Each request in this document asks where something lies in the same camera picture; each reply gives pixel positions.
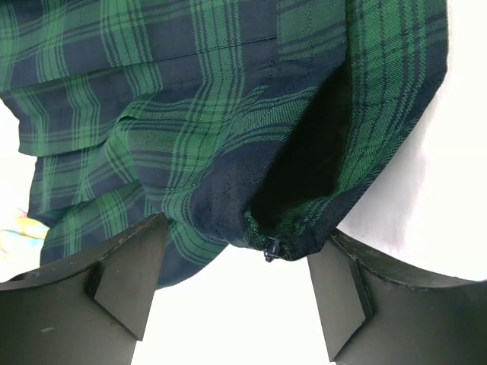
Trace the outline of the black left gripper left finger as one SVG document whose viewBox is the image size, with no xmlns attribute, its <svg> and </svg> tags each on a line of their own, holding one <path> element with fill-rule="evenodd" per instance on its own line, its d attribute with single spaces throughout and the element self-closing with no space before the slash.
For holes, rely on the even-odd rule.
<svg viewBox="0 0 487 365">
<path fill-rule="evenodd" d="M 163 214 L 1 285 L 1 362 L 130 364 L 167 238 Z"/>
</svg>

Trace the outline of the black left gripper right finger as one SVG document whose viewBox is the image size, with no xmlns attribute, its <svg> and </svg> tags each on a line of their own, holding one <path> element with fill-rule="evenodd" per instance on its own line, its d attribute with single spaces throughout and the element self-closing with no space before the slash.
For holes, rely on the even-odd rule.
<svg viewBox="0 0 487 365">
<path fill-rule="evenodd" d="M 486 362 L 486 283 L 417 268 L 333 232 L 307 258 L 329 361 Z"/>
</svg>

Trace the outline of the pastel floral skirt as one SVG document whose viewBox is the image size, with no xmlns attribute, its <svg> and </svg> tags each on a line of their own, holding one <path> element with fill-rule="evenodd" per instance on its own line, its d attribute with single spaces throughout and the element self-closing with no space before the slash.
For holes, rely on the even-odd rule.
<svg viewBox="0 0 487 365">
<path fill-rule="evenodd" d="M 19 208 L 1 210 L 1 267 L 40 265 L 49 228 Z"/>
</svg>

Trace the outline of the dark green plaid skirt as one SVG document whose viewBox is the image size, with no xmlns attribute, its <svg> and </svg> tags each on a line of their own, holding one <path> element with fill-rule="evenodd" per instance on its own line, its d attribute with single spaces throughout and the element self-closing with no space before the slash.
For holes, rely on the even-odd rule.
<svg viewBox="0 0 487 365">
<path fill-rule="evenodd" d="M 3 1 L 1 98 L 48 265 L 153 214 L 158 285 L 319 252 L 447 71 L 444 1 Z"/>
</svg>

